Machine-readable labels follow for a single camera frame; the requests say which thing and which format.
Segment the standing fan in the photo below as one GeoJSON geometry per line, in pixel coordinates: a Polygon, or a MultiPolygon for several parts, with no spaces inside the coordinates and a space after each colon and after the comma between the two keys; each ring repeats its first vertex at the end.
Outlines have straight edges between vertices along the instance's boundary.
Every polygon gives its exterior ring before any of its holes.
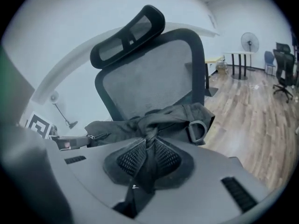
{"type": "Polygon", "coordinates": [[[52,93],[52,95],[50,96],[50,102],[53,104],[53,105],[55,105],[56,106],[56,108],[58,109],[58,111],[59,111],[59,113],[62,115],[62,117],[65,119],[65,124],[70,128],[70,129],[72,129],[77,123],[78,123],[78,121],[75,121],[75,122],[73,122],[73,123],[70,123],[66,118],[65,118],[65,116],[61,113],[61,111],[60,111],[60,109],[58,108],[58,106],[57,106],[57,101],[58,101],[58,98],[59,98],[59,94],[58,94],[58,92],[57,91],[54,91],[53,93],[52,93]]]}
{"type": "MultiPolygon", "coordinates": [[[[251,32],[245,32],[241,37],[241,44],[245,51],[257,52],[260,46],[256,35],[251,32]]],[[[250,54],[250,67],[248,70],[255,71],[254,68],[251,67],[251,54],[250,54]]]]}

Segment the table leg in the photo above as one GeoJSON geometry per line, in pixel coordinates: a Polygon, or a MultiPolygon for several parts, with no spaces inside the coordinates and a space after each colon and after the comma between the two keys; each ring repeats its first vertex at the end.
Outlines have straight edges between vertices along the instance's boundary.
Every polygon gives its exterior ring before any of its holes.
{"type": "Polygon", "coordinates": [[[244,76],[246,77],[246,54],[244,54],[244,76]]]}
{"type": "Polygon", "coordinates": [[[235,74],[235,60],[234,60],[234,54],[232,54],[232,62],[233,62],[233,75],[235,74]]]}
{"type": "Polygon", "coordinates": [[[241,80],[241,54],[239,54],[239,80],[241,80]]]}
{"type": "Polygon", "coordinates": [[[205,96],[213,97],[214,94],[218,91],[218,88],[210,87],[210,82],[209,82],[209,70],[207,63],[206,65],[206,89],[205,89],[205,96]]]}

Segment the plastic chair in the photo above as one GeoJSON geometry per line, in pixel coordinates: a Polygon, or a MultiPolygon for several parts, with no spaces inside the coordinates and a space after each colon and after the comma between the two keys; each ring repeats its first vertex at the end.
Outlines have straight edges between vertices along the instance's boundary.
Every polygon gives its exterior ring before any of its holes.
{"type": "Polygon", "coordinates": [[[265,58],[265,72],[268,75],[268,68],[271,67],[271,74],[274,75],[275,74],[275,65],[273,64],[274,62],[274,55],[272,54],[272,52],[270,51],[265,51],[264,54],[264,58],[265,58]]]}

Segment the wooden floor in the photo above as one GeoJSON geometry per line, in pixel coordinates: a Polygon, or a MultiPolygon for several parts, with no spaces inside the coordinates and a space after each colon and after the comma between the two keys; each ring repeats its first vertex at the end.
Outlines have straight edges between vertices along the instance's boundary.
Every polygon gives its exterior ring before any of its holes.
{"type": "Polygon", "coordinates": [[[288,181],[297,163],[299,103],[293,99],[287,104],[281,92],[273,95],[275,77],[261,70],[248,70],[247,76],[246,81],[227,74],[210,77],[210,86],[219,90],[205,100],[216,118],[204,146],[238,157],[245,169],[274,190],[288,181]]]}

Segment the white wall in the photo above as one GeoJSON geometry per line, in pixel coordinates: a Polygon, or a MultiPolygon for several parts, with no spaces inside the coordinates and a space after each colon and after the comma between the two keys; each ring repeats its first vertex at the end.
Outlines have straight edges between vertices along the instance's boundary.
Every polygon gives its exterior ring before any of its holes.
{"type": "MultiPolygon", "coordinates": [[[[187,25],[198,33],[217,33],[208,16],[211,12],[199,0],[27,0],[7,28],[2,46],[20,73],[38,89],[68,54],[102,33],[123,27],[147,4],[157,7],[166,21],[178,28],[187,25]]],[[[203,39],[203,43],[211,47],[213,40],[203,39]]],[[[82,64],[56,88],[62,99],[61,111],[70,122],[78,121],[71,131],[49,102],[30,102],[28,115],[31,110],[39,112],[61,135],[76,135],[75,131],[82,131],[88,123],[106,120],[109,114],[94,88],[99,70],[89,61],[82,64]]]]}
{"type": "MultiPolygon", "coordinates": [[[[272,52],[275,42],[286,43],[292,50],[290,25],[272,0],[218,0],[209,4],[209,8],[218,24],[223,52],[243,50],[241,36],[245,32],[254,33],[259,40],[259,50],[252,55],[253,67],[264,69],[264,53],[272,52]]],[[[225,57],[231,64],[231,55],[225,57]]]]}

